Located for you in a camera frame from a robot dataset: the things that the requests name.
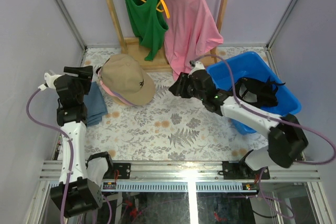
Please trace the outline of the beige sport cap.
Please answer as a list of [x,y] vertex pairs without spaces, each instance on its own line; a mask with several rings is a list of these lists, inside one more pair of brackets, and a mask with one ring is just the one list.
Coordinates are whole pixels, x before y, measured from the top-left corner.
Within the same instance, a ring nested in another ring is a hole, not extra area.
[[103,64],[98,79],[113,93],[121,95],[134,106],[150,103],[155,95],[152,78],[127,54],[111,56]]

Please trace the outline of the pink cap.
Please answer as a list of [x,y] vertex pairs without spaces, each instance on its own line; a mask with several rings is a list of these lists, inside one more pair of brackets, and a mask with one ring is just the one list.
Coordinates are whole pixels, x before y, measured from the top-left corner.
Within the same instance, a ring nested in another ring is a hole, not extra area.
[[105,93],[107,93],[111,98],[112,97],[117,97],[106,85],[103,84],[103,82],[102,82],[101,79],[99,79],[99,84],[101,85],[101,87],[103,88],[103,90],[105,91]]

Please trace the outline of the purple cap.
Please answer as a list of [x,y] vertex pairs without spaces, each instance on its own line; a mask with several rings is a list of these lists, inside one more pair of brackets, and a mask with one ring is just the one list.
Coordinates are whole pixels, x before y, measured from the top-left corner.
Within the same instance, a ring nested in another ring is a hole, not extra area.
[[124,99],[121,95],[114,93],[119,99],[121,99],[124,103],[128,103],[130,106],[134,106],[133,103],[129,102],[128,100]]

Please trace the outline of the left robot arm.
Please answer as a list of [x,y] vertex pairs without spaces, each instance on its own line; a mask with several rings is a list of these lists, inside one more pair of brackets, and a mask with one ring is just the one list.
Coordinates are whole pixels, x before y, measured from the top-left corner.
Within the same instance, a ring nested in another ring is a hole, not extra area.
[[103,179],[114,175],[115,166],[108,152],[85,159],[84,141],[88,110],[84,96],[88,95],[93,67],[64,67],[63,75],[47,78],[58,95],[57,124],[62,134],[62,167],[58,186],[50,197],[60,210],[60,221],[102,207]]

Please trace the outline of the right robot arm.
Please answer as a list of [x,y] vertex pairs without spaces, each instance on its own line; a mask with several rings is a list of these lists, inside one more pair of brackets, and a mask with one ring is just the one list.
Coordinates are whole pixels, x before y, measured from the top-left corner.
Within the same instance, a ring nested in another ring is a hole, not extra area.
[[204,69],[197,69],[191,74],[181,73],[169,91],[177,97],[197,98],[208,111],[241,121],[267,138],[266,147],[249,151],[238,162],[223,162],[220,174],[225,178],[255,178],[262,168],[272,165],[289,168],[308,146],[308,140],[294,115],[282,117],[274,114],[275,119],[271,120],[265,111],[235,100],[233,92],[216,88]]

